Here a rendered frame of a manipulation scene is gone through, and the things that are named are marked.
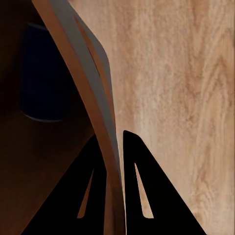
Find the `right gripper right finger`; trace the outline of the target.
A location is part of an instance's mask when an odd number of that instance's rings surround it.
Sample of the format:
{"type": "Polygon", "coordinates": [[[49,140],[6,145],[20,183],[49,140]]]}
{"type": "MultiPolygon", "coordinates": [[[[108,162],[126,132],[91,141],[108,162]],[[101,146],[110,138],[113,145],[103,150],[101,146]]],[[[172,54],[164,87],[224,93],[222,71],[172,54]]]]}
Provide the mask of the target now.
{"type": "Polygon", "coordinates": [[[126,235],[206,235],[141,137],[123,131],[126,235]],[[142,214],[137,165],[154,218],[142,214]]]}

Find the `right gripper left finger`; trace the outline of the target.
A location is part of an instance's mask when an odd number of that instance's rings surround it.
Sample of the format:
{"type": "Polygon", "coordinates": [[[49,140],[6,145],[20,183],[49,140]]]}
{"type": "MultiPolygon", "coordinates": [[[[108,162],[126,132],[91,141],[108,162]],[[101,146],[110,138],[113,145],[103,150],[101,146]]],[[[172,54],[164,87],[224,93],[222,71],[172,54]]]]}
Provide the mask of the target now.
{"type": "Polygon", "coordinates": [[[107,170],[90,137],[21,235],[103,235],[107,170]],[[77,218],[91,175],[85,215],[77,218]]]}

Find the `can of soda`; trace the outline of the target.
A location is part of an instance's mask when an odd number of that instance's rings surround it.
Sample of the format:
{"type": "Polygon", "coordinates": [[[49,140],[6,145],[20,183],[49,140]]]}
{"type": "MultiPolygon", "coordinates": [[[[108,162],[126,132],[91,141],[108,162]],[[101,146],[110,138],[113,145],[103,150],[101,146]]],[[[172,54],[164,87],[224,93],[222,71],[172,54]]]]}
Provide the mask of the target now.
{"type": "Polygon", "coordinates": [[[23,37],[20,110],[40,122],[59,122],[72,110],[75,83],[45,24],[28,22],[23,37]]]}

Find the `trash can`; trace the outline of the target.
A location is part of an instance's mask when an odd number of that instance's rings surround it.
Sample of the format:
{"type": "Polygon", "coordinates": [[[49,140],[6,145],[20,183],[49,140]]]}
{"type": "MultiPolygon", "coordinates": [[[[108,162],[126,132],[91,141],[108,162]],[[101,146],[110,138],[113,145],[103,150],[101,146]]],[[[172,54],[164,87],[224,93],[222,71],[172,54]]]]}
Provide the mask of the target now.
{"type": "MultiPolygon", "coordinates": [[[[103,235],[126,235],[107,53],[67,0],[0,0],[0,235],[21,235],[96,135],[107,170],[103,235]],[[40,122],[20,110],[23,37],[45,24],[75,83],[72,110],[40,122]]],[[[93,172],[77,218],[85,215],[93,172]]]]}

